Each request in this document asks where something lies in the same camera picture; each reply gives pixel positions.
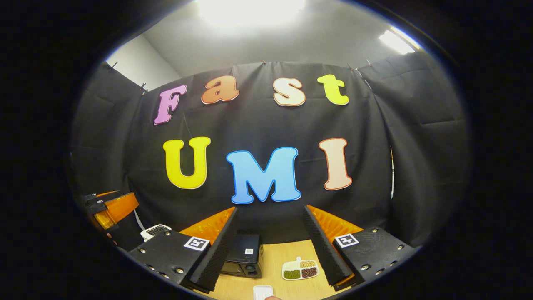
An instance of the white wall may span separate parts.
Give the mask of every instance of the white wall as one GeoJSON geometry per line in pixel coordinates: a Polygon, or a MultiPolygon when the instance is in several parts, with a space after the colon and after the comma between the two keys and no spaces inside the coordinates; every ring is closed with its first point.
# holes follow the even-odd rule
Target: white wall
{"type": "Polygon", "coordinates": [[[152,47],[144,35],[140,35],[117,49],[106,62],[129,80],[147,90],[153,90],[181,76],[152,47]]]}

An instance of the microwave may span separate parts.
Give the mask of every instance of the microwave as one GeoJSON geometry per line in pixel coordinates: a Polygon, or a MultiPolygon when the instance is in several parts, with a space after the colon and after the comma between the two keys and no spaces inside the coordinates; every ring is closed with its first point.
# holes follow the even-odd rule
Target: microwave
{"type": "Polygon", "coordinates": [[[263,244],[258,234],[236,234],[221,273],[260,278],[263,244]]]}

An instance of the letter m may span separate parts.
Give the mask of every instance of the letter m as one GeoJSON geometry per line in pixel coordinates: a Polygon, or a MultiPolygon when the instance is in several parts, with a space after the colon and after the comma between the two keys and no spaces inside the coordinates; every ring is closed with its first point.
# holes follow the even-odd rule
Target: letter m
{"type": "Polygon", "coordinates": [[[276,183],[276,190],[272,194],[272,200],[281,202],[299,199],[302,193],[296,189],[294,176],[294,159],[297,156],[296,148],[277,148],[272,152],[263,171],[250,152],[229,153],[226,160],[233,165],[235,176],[235,196],[231,197],[231,202],[248,204],[254,201],[254,197],[248,194],[247,185],[250,185],[257,198],[264,202],[273,183],[276,183]]]}

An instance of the wooden table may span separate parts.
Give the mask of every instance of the wooden table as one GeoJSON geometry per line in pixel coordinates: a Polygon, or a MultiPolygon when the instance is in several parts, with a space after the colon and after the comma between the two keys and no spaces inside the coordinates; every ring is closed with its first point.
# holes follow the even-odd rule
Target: wooden table
{"type": "Polygon", "coordinates": [[[254,279],[220,274],[215,290],[209,294],[200,294],[219,300],[253,300],[254,286],[272,286],[274,296],[283,300],[318,300],[345,291],[335,291],[328,285],[326,276],[311,240],[292,243],[263,245],[263,277],[254,279]],[[285,280],[281,277],[283,263],[296,260],[314,259],[318,263],[319,274],[313,278],[285,280]]]}

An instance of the ceiling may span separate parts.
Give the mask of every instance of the ceiling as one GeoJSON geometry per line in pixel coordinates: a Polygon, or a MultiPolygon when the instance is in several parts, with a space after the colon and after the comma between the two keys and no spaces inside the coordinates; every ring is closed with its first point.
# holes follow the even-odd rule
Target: ceiling
{"type": "Polygon", "coordinates": [[[304,0],[294,16],[285,16],[282,21],[274,21],[284,16],[276,9],[264,10],[255,4],[248,11],[231,7],[229,12],[204,16],[201,3],[193,1],[143,35],[182,77],[263,60],[349,64],[357,68],[366,65],[367,60],[398,55],[378,39],[390,24],[359,6],[304,0]],[[272,21],[267,23],[246,22],[271,16],[272,21]]]}

